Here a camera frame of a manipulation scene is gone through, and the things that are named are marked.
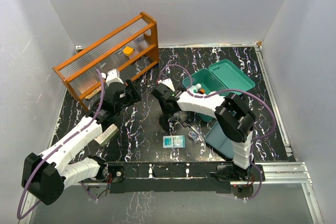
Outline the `small tape roll bag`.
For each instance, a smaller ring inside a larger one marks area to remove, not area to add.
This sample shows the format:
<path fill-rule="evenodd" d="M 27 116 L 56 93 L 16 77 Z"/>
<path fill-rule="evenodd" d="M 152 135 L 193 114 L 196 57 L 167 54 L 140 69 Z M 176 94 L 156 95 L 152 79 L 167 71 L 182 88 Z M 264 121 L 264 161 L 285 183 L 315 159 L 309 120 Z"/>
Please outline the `small tape roll bag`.
<path fill-rule="evenodd" d="M 188 132 L 188 138 L 192 140 L 194 143 L 201 142 L 202 140 L 200 139 L 199 135 L 195 133 L 194 131 L 189 131 Z"/>

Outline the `teal medicine box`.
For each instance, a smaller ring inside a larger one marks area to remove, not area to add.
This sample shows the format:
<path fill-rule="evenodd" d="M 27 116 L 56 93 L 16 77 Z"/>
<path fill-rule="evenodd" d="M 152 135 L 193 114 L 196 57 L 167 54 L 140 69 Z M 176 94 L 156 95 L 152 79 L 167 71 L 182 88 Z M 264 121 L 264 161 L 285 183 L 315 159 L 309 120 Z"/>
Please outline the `teal medicine box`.
<path fill-rule="evenodd" d="M 249 91 L 255 87 L 252 79 L 228 59 L 200 69 L 191 77 L 193 85 L 200 84 L 206 94 L 224 89 Z"/>

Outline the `blue-grey divider tray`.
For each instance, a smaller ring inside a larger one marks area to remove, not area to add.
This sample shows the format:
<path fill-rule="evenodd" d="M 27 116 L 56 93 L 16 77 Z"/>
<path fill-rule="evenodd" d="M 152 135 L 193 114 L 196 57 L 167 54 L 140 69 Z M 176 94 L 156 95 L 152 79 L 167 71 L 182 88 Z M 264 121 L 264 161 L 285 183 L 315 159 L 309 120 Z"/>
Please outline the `blue-grey divider tray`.
<path fill-rule="evenodd" d="M 206 134 L 205 142 L 219 156 L 226 159 L 233 159 L 234 152 L 231 140 L 224 134 L 218 122 L 216 122 Z"/>

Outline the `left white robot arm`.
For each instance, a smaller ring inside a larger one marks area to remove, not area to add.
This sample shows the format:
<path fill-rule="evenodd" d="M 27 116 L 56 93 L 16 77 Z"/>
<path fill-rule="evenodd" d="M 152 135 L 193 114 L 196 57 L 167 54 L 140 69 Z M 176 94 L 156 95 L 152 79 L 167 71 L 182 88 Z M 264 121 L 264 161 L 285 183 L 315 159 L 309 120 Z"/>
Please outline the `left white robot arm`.
<path fill-rule="evenodd" d="M 97 100 L 67 135 L 39 155 L 30 153 L 25 158 L 22 187 L 45 205 L 50 205 L 75 183 L 87 178 L 104 181 L 109 172 L 102 158 L 89 156 L 76 163 L 71 161 L 91 141 L 105 145 L 118 132 L 117 116 L 139 101 L 141 91 L 132 80 L 109 84 L 103 100 Z"/>

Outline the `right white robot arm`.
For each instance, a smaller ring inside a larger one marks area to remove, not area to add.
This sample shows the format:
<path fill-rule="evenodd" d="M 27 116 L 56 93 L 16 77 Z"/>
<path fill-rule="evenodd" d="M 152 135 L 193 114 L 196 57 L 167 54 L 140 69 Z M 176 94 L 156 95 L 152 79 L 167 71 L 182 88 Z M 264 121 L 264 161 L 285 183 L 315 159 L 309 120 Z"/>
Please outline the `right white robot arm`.
<path fill-rule="evenodd" d="M 160 83 L 152 91 L 165 114 L 195 112 L 215 118 L 233 146 L 232 170 L 235 178 L 247 180 L 253 174 L 251 153 L 256 116 L 241 97 L 233 92 L 197 94 L 185 88 L 172 90 Z"/>

